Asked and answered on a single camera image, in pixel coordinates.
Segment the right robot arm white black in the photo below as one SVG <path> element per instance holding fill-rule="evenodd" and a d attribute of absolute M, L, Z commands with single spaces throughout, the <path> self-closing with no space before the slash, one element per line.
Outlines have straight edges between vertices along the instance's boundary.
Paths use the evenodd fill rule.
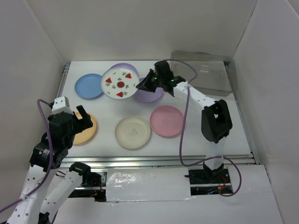
<path fill-rule="evenodd" d="M 158 61 L 154 69 L 136 86 L 137 89 L 155 92 L 162 88 L 164 92 L 186 102 L 186 108 L 192 105 L 201 115 L 201 132 L 205 139 L 206 158 L 193 163 L 203 164 L 204 179 L 215 182 L 224 168 L 224 147 L 230 130 L 233 127 L 228 105 L 225 100 L 215 100 L 191 86 L 180 76 L 174 76 L 167 60 Z"/>

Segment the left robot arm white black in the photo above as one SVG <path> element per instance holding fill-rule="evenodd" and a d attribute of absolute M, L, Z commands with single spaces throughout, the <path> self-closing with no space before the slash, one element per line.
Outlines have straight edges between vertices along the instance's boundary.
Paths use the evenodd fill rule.
<path fill-rule="evenodd" d="M 51 224 L 74 189 L 78 185 L 87 186 L 92 182 L 90 166 L 75 162 L 59 185 L 50 195 L 47 194 L 62 160 L 73 145 L 75 135 L 93 126 L 83 106 L 77 106 L 77 110 L 81 119 L 74 112 L 60 112 L 48 118 L 42 115 L 46 132 L 33 149 L 20 198 L 0 210 L 4 212 L 11 207 L 15 208 L 7 224 Z"/>

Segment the white watermelon pattern plate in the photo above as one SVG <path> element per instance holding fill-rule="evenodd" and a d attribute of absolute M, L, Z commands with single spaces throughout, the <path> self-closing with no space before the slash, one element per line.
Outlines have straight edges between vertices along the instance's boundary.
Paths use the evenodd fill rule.
<path fill-rule="evenodd" d="M 103 93 L 116 100 L 132 97 L 139 84 L 139 77 L 136 72 L 129 68 L 111 68 L 107 70 L 101 79 Z"/>

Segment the cream plate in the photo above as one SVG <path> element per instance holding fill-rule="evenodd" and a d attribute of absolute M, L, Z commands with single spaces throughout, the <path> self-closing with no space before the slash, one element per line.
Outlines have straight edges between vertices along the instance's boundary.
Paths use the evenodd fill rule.
<path fill-rule="evenodd" d="M 138 150 L 150 139 L 151 127 L 145 119 L 129 116 L 118 122 L 114 134 L 120 146 L 128 150 Z"/>

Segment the pink plate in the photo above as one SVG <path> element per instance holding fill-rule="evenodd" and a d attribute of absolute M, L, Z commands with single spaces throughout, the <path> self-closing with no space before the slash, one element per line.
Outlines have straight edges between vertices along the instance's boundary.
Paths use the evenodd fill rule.
<path fill-rule="evenodd" d="M 150 115 L 151 128 L 160 136 L 174 137 L 181 133 L 184 115 L 182 112 L 170 105 L 156 108 Z"/>

